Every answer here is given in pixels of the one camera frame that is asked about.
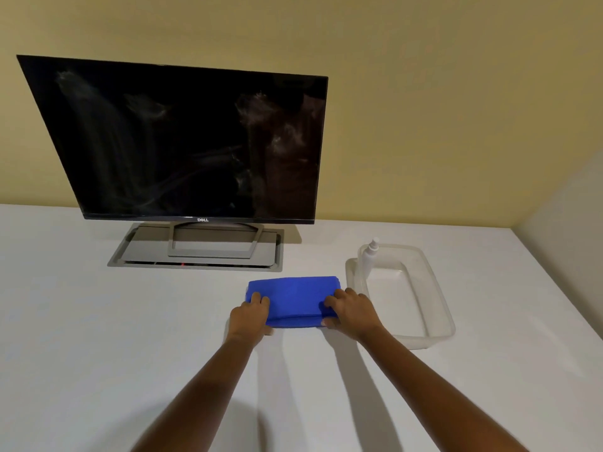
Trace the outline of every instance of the black monitor screen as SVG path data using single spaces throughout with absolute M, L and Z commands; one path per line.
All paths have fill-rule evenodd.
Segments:
M 18 59 L 86 218 L 314 220 L 326 77 Z

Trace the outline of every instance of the forearm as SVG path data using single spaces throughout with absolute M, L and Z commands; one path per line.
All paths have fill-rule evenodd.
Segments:
M 443 452 L 525 452 L 507 431 L 385 329 L 361 343 Z
M 253 342 L 227 340 L 141 437 L 132 452 L 205 452 L 218 431 Z

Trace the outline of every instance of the person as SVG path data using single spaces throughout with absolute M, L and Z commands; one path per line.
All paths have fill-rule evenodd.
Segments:
M 324 300 L 338 318 L 323 325 L 358 341 L 373 357 L 442 452 L 526 452 L 515 438 L 415 357 L 381 324 L 373 304 L 351 288 Z M 230 313 L 227 337 L 132 452 L 207 451 L 253 348 L 270 334 L 270 300 L 254 293 Z

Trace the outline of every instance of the hand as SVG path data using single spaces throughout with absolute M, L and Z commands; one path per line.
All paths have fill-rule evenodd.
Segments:
M 251 303 L 244 301 L 230 311 L 230 322 L 226 341 L 229 339 L 243 339 L 252 345 L 258 344 L 264 335 L 272 334 L 272 328 L 266 325 L 270 299 L 259 292 L 252 295 Z
M 327 317 L 322 325 L 339 330 L 356 341 L 362 341 L 373 330 L 384 329 L 369 298 L 358 295 L 351 288 L 345 292 L 338 288 L 334 296 L 324 300 L 324 305 L 333 308 L 337 318 Z

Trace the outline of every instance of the cloth fold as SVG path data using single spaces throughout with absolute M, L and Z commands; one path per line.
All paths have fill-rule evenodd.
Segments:
M 306 328 L 320 326 L 324 317 L 337 317 L 335 311 L 324 306 L 325 297 L 341 288 L 336 276 L 285 277 L 251 281 L 245 301 L 252 300 L 253 292 L 270 298 L 266 324 L 275 328 Z

